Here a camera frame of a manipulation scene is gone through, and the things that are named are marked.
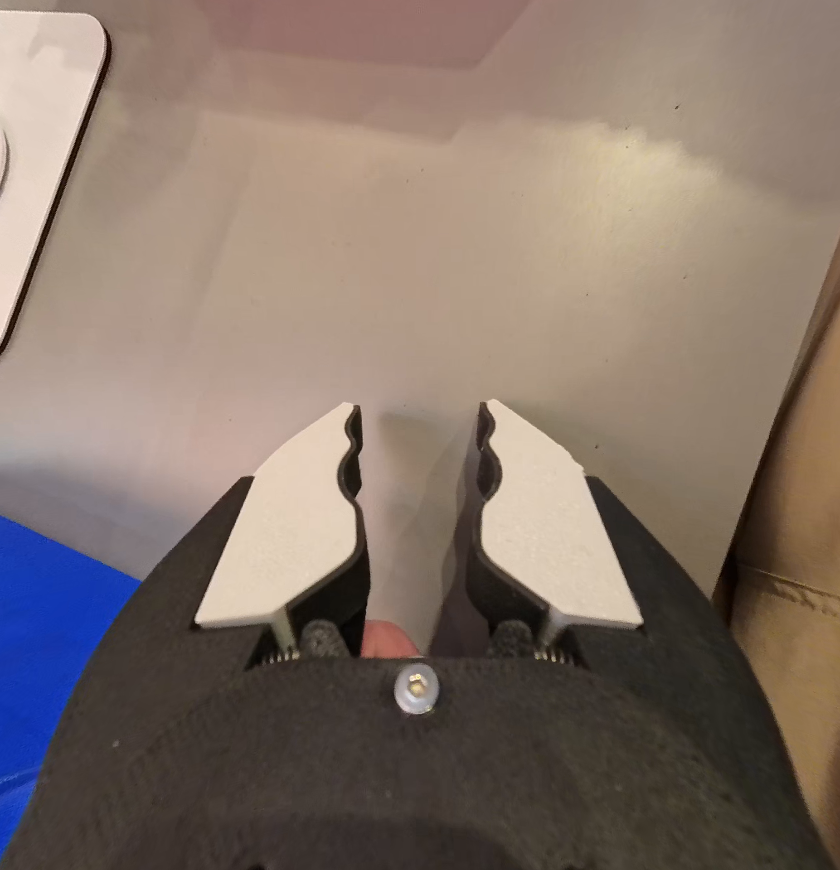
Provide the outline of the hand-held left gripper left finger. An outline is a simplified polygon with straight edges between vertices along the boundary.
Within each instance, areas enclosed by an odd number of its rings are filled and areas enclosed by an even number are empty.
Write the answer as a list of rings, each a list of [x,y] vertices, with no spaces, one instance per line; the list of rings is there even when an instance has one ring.
[[[256,470],[203,594],[203,630],[263,626],[281,652],[327,620],[359,653],[370,593],[360,406],[343,402]]]

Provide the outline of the blue plastic bin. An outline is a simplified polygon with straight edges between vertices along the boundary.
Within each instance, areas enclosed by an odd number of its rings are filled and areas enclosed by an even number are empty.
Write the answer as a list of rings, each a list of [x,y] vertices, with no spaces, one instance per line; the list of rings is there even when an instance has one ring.
[[[0,516],[0,858],[133,577]]]

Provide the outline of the person's left hand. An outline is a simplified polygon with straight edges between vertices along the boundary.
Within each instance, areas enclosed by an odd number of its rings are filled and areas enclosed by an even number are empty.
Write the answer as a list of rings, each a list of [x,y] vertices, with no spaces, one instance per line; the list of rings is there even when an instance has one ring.
[[[362,635],[361,658],[421,658],[422,654],[407,633],[392,622],[367,620]]]

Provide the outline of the brown cardboard box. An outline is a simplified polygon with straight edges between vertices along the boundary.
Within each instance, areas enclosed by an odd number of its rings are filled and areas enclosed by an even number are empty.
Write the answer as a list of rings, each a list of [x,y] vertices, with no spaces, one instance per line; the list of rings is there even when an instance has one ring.
[[[840,868],[840,238],[717,598]]]

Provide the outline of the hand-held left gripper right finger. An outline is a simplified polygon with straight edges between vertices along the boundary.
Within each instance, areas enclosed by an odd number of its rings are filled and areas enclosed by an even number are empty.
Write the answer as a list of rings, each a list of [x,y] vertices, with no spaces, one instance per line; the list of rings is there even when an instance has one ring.
[[[640,605],[580,463],[497,399],[479,404],[473,451],[454,542],[461,576],[430,653],[582,658],[580,631],[643,639]]]

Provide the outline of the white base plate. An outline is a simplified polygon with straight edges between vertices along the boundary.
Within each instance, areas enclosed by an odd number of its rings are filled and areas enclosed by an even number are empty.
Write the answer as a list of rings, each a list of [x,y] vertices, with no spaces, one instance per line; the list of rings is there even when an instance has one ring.
[[[107,71],[110,40],[86,13],[0,10],[0,354]]]

